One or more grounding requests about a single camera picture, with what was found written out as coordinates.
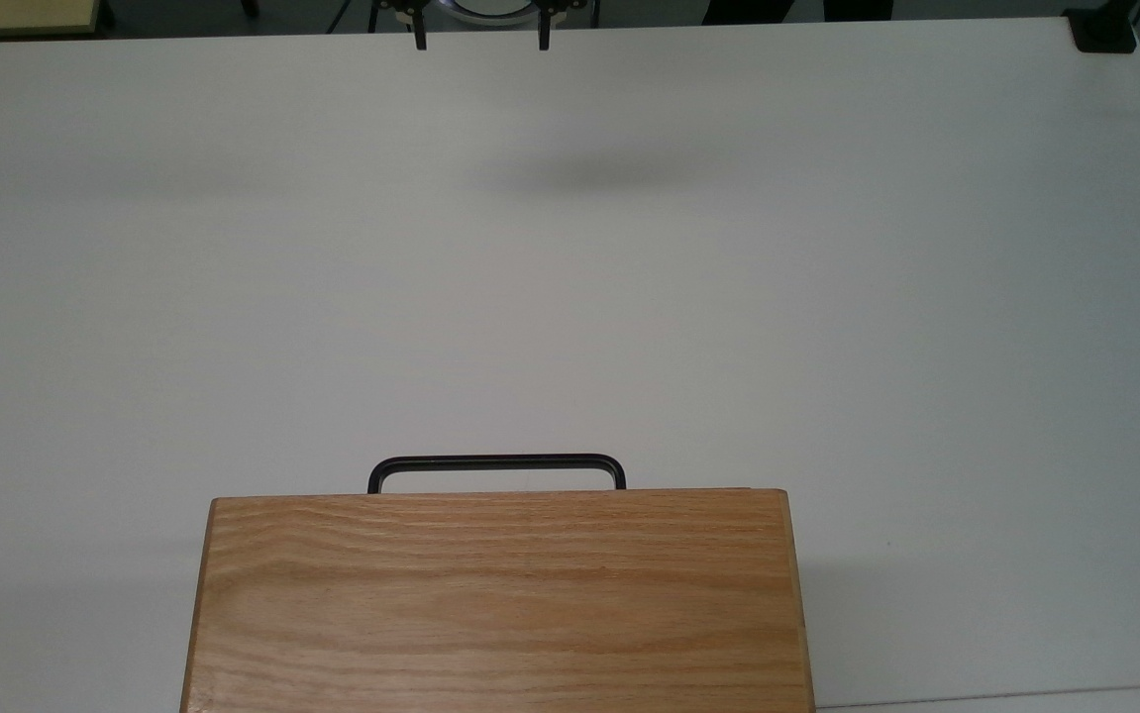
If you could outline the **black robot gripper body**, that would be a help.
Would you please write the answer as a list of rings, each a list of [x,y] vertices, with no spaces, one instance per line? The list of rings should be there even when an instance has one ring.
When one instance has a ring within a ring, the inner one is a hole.
[[[591,21],[598,19],[597,1],[373,1],[378,10],[425,13],[425,6],[438,6],[443,13],[461,21],[526,21],[547,13],[587,13]]]

